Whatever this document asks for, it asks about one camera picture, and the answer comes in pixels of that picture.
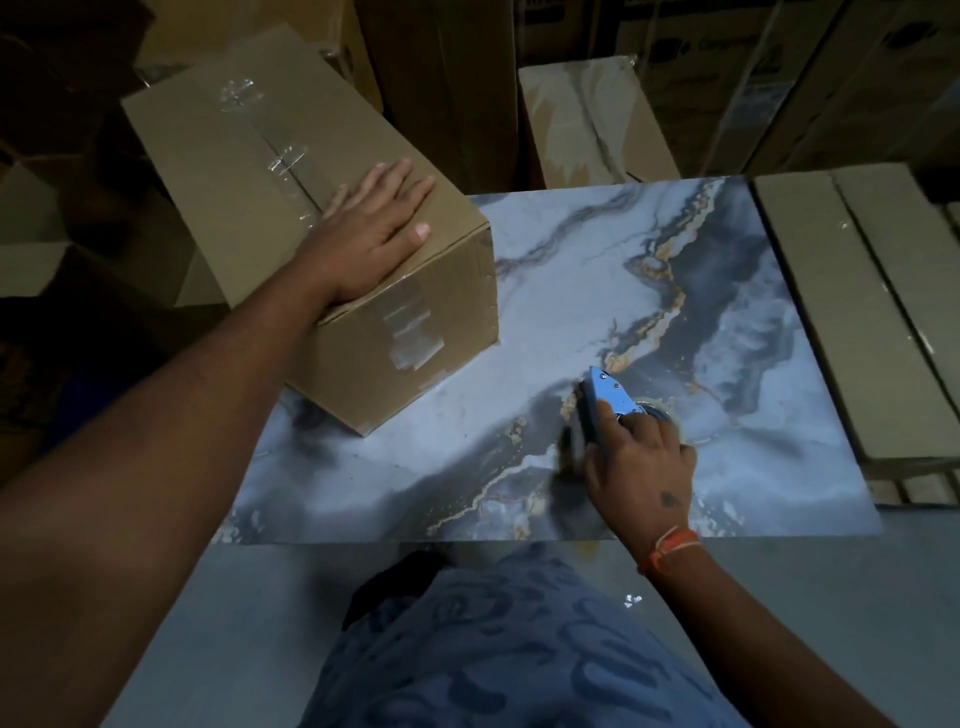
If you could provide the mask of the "orange wrist thread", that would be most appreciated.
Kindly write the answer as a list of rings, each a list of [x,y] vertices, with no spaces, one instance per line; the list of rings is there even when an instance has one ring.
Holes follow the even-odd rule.
[[[655,541],[652,550],[637,564],[636,570],[646,578],[654,574],[665,575],[665,562],[670,555],[702,546],[699,535],[691,528],[672,527]]]

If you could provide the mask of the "blue patterned shirt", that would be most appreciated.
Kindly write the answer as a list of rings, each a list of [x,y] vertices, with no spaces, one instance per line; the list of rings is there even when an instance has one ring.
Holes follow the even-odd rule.
[[[712,681],[540,544],[416,550],[358,588],[297,728],[751,728]]]

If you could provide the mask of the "person's right hand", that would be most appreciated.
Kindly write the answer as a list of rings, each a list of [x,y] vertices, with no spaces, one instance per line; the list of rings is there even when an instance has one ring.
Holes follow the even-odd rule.
[[[596,404],[596,434],[610,483],[607,491],[586,491],[639,564],[666,531],[689,526],[697,453],[679,442],[670,422],[646,414],[617,418],[603,399]]]

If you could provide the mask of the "person's left forearm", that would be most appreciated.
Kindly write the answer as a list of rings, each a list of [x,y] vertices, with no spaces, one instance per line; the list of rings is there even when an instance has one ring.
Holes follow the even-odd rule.
[[[97,726],[227,515],[343,265],[299,253],[0,489],[0,728]]]

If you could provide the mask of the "taped brown cardboard box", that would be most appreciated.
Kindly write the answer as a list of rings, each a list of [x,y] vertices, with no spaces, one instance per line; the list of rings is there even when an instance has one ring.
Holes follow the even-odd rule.
[[[374,292],[325,313],[287,383],[367,436],[498,342],[491,226],[289,25],[126,97],[156,173],[235,307],[294,254],[339,184],[408,158],[431,236]]]

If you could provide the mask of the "stack of flat cardboard cartons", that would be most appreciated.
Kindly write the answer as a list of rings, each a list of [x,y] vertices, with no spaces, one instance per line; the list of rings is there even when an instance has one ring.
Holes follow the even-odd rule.
[[[752,189],[873,501],[960,510],[960,202],[892,162]]]

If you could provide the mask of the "person's right forearm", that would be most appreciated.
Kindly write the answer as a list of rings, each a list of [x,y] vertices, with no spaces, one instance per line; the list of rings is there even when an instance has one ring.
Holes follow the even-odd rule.
[[[664,564],[666,574],[647,579],[752,728],[897,728],[704,546]]]

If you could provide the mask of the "blue tape dispenser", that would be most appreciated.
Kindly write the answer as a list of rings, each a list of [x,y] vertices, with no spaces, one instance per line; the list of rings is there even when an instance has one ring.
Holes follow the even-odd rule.
[[[635,409],[634,398],[624,386],[606,370],[590,366],[581,382],[574,388],[575,401],[569,421],[569,454],[575,463],[584,463],[587,443],[597,442],[596,405],[608,402],[616,418],[642,414]]]

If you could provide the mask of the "grey marble patterned tile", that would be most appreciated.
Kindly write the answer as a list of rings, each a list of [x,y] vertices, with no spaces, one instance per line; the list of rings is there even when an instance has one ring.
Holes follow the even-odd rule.
[[[365,438],[285,391],[214,544],[608,539],[561,472],[591,366],[697,450],[700,535],[882,531],[742,178],[474,201],[493,230],[497,344]]]

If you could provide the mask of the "person's left hand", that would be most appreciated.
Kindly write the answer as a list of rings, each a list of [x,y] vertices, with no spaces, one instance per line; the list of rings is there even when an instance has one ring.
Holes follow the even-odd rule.
[[[371,293],[402,265],[382,263],[381,245],[417,224],[413,218],[435,188],[436,178],[425,176],[409,186],[407,178],[401,189],[414,202],[413,215],[372,215],[371,189],[378,168],[391,165],[378,163],[371,167],[350,188],[349,201],[336,215],[328,220],[321,216],[294,256],[294,261],[304,266],[323,309]]]

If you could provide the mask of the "row of upright cardboard cartons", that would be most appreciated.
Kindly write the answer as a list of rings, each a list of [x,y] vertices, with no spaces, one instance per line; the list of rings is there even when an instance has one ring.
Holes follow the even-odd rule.
[[[933,158],[960,0],[145,0],[148,84],[285,23],[468,193],[535,153],[519,71],[636,56],[683,177]]]

